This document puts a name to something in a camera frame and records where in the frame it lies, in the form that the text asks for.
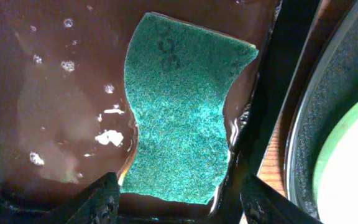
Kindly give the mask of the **green scrubbing sponge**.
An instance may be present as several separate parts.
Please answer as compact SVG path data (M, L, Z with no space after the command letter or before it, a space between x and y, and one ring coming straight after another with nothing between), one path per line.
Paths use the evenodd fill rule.
M242 40L144 14L124 64L139 140L122 192L171 202L211 200L229 163L224 102L258 52Z

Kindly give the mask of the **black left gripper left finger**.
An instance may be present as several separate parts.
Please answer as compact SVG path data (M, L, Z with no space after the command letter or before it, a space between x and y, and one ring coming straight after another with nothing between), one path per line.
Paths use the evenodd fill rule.
M117 175L108 172L75 198L44 215L44 223L113 224L119 208Z

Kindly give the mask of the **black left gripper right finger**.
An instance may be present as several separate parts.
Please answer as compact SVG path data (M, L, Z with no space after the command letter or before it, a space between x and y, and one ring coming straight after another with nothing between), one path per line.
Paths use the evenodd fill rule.
M254 174L245 177L240 198L248 223L321 224Z

